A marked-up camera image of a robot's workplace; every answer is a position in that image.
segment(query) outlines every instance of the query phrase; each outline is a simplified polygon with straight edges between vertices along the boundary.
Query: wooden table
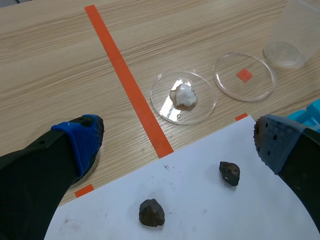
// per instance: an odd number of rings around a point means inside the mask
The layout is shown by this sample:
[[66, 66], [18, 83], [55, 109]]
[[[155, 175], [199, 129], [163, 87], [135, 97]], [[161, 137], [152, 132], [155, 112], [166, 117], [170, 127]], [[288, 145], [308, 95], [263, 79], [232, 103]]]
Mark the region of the wooden table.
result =
[[96, 171], [62, 203], [88, 184], [98, 188], [158, 159], [84, 10], [92, 4], [150, 106], [152, 83], [164, 71], [196, 69], [216, 88], [216, 108], [201, 123], [174, 125], [154, 111], [174, 150], [240, 114], [285, 116], [320, 97], [319, 55], [299, 69], [275, 66], [277, 87], [262, 101], [235, 100], [213, 81], [221, 55], [262, 56], [285, 0], [33, 0], [0, 8], [0, 155], [82, 114], [105, 122]]

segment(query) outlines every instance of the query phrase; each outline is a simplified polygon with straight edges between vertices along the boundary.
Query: rock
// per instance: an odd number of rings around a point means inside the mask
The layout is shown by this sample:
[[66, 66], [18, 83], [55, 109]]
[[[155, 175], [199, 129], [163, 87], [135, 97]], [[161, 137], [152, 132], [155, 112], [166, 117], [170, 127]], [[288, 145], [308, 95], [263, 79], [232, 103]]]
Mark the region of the rock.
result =
[[162, 226], [165, 223], [165, 212], [155, 199], [147, 199], [140, 205], [139, 220], [146, 226]]
[[240, 179], [240, 168], [232, 162], [221, 161], [219, 170], [225, 182], [237, 186]]
[[180, 84], [175, 90], [171, 90], [169, 97], [175, 109], [192, 110], [198, 103], [195, 91], [191, 86]]

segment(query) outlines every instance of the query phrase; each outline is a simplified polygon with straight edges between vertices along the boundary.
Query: white paper sheet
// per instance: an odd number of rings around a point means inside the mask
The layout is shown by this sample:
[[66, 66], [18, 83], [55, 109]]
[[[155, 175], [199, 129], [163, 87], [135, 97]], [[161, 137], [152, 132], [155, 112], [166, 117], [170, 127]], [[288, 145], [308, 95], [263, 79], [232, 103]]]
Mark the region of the white paper sheet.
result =
[[[258, 157], [254, 124], [246, 117], [60, 206], [45, 239], [320, 239], [300, 200]], [[220, 161], [240, 167], [237, 187], [222, 180]], [[140, 204], [152, 198], [164, 209], [162, 227], [139, 222]]]

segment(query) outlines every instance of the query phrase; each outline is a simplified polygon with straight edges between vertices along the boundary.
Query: orange tape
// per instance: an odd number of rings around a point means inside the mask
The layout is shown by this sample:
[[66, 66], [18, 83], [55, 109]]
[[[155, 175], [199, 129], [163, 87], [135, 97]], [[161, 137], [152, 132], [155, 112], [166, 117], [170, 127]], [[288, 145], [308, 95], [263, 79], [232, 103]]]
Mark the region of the orange tape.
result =
[[244, 119], [245, 117], [248, 117], [248, 114], [244, 113], [244, 114], [241, 114], [241, 115], [239, 115], [239, 116], [236, 116], [236, 117], [235, 117], [235, 120], [236, 120], [236, 121], [239, 121], [239, 120], [241, 120], [241, 119]]
[[246, 83], [253, 77], [253, 74], [244, 68], [236, 76]]
[[95, 5], [86, 6], [88, 15], [102, 46], [127, 94], [150, 142], [158, 155], [162, 158], [174, 152], [164, 132], [152, 113], [144, 95], [140, 91], [117, 45], [112, 39], [104, 21]]
[[91, 191], [94, 190], [94, 186], [92, 186], [92, 184], [85, 186], [84, 188], [81, 188], [80, 190], [76, 191], [74, 194], [77, 198], [90, 193]]

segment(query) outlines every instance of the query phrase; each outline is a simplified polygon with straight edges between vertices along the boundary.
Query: white substance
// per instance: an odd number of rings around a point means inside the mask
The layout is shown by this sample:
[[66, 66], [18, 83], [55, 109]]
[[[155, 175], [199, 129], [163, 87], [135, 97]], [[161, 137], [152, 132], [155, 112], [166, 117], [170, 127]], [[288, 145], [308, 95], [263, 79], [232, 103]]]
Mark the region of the white substance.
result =
[[176, 105], [184, 105], [190, 107], [197, 101], [196, 94], [191, 86], [182, 84], [175, 93]]

